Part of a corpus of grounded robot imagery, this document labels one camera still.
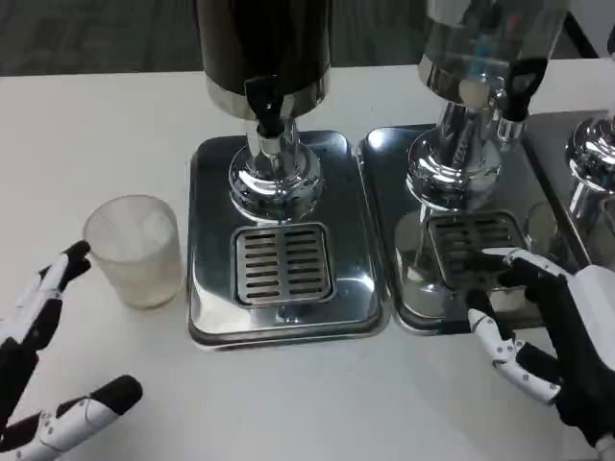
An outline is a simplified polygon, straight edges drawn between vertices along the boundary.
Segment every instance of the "white table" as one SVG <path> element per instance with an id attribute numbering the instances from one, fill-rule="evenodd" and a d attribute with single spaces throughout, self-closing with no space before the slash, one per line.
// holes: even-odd
<path id="1" fill-rule="evenodd" d="M 603 108 L 613 81 L 609 61 L 554 61 L 531 108 Z M 433 122 L 440 108 L 414 66 L 334 69 L 329 97 L 299 123 L 357 143 L 372 128 Z M 111 197 L 161 197 L 185 241 L 190 156 L 206 138 L 241 132 L 201 73 L 0 80 L 0 305 Z M 542 330 L 524 336 L 549 344 Z M 142 382 L 142 402 L 70 459 L 512 461 L 562 451 L 556 412 L 497 376 L 469 335 L 416 337 L 391 322 L 370 339 L 203 352 L 182 298 L 132 311 L 97 269 L 67 291 L 16 416 L 121 374 Z"/>

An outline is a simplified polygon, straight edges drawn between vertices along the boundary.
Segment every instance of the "frosted glass cup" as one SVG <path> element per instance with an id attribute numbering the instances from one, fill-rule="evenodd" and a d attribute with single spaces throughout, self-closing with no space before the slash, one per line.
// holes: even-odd
<path id="1" fill-rule="evenodd" d="M 180 290 L 177 219 L 165 202 L 147 195 L 110 200 L 87 218 L 84 240 L 122 303 L 156 307 Z"/>

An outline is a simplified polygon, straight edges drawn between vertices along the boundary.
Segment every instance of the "stainless steel tray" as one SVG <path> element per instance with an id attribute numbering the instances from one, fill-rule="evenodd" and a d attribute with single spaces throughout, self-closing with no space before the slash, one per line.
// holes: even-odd
<path id="1" fill-rule="evenodd" d="M 325 185 L 314 210 L 292 226 L 253 221 L 233 205 L 229 166 L 234 153 L 245 145 L 244 136 L 210 139 L 193 157 L 188 329 L 205 347 L 233 349 L 352 338 L 375 334 L 385 325 L 384 277 L 357 160 L 339 133 L 302 133 L 301 140 L 320 159 Z M 303 245 L 322 256 L 316 265 L 278 255 L 289 251 L 285 247 L 287 235 L 282 239 L 272 235 L 284 229 L 291 231 L 293 226 L 322 230 L 319 238 Z M 237 248 L 237 238 L 259 232 L 268 235 L 265 243 L 276 249 L 269 252 L 275 256 L 269 255 L 262 262 L 275 259 L 278 264 L 276 270 L 269 271 L 271 274 L 259 273 L 259 283 L 278 284 L 277 289 L 265 292 L 272 296 L 262 303 L 255 302 L 258 297 L 248 296 L 256 293 L 251 291 L 256 286 L 246 282 L 245 287 L 239 287 L 249 279 L 252 268 L 237 267 L 246 256 Z M 300 280 L 302 293 L 296 288 L 282 290 L 282 284 L 297 279 L 294 272 L 308 266 L 310 271 L 319 268 L 317 282 Z"/>
<path id="2" fill-rule="evenodd" d="M 463 296 L 444 283 L 427 236 L 426 218 L 439 213 L 422 206 L 406 188 L 407 150 L 430 128 L 374 130 L 361 143 L 358 154 L 370 205 L 379 217 L 383 259 L 402 325 L 419 334 L 469 332 Z M 504 156 L 499 183 L 480 211 L 509 212 L 528 232 L 531 212 L 547 202 L 524 149 L 519 147 Z M 531 243 L 532 235 L 526 237 Z M 538 311 L 525 300 L 522 290 L 494 292 L 491 301 L 502 320 L 514 328 L 540 325 Z"/>

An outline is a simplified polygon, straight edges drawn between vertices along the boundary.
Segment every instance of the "robotic hand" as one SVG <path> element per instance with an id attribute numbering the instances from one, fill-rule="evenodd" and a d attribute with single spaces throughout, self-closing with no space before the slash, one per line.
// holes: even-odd
<path id="1" fill-rule="evenodd" d="M 81 444 L 141 398 L 136 379 L 121 376 L 86 397 L 67 401 L 7 426 L 58 327 L 66 285 L 89 268 L 89 245 L 78 242 L 40 271 L 15 308 L 0 319 L 0 452 L 18 460 L 52 460 Z"/>
<path id="2" fill-rule="evenodd" d="M 554 404 L 562 422 L 578 427 L 602 460 L 615 460 L 615 273 L 588 266 L 569 274 L 520 249 L 488 249 L 482 267 L 505 267 L 503 286 L 526 286 L 557 358 L 498 324 L 486 293 L 466 301 L 472 331 L 496 369 L 536 399 Z"/>

